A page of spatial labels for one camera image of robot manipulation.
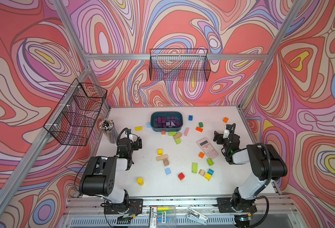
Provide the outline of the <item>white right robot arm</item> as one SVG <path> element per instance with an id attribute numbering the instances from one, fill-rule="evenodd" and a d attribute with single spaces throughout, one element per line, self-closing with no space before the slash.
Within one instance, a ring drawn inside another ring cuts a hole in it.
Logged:
<path id="1" fill-rule="evenodd" d="M 288 168 L 271 144 L 248 144 L 240 148 L 240 136 L 235 133 L 236 124 L 228 124 L 222 134 L 214 131 L 213 141 L 222 145 L 225 160 L 230 165 L 250 164 L 251 174 L 240 187 L 234 190 L 229 205 L 235 210 L 255 202 L 270 183 L 284 177 Z"/>

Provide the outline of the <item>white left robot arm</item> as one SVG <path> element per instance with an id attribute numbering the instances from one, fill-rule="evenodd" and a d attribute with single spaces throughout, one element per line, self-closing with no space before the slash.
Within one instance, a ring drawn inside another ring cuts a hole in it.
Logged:
<path id="1" fill-rule="evenodd" d="M 83 195 L 101 197 L 112 206 L 128 208 L 130 205 L 128 192 L 115 187 L 116 173 L 128 171 L 133 162 L 133 153 L 142 149 L 142 139 L 131 129 L 124 128 L 116 140 L 117 151 L 112 157 L 91 157 L 79 183 L 79 192 Z"/>

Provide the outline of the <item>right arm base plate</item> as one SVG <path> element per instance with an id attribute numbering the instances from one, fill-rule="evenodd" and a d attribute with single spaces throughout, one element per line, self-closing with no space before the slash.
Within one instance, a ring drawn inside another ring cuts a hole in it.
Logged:
<path id="1" fill-rule="evenodd" d="M 217 204 L 220 213 L 256 213 L 257 208 L 255 200 L 246 200 L 241 198 L 217 198 Z"/>

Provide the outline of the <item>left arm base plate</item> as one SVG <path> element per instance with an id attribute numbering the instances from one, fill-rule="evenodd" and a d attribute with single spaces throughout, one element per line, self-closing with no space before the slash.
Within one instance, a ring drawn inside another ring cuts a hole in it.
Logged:
<path id="1" fill-rule="evenodd" d="M 105 201 L 101 204 L 101 207 L 104 209 L 104 214 L 139 215 L 142 213 L 143 199 L 125 199 L 120 204 Z"/>

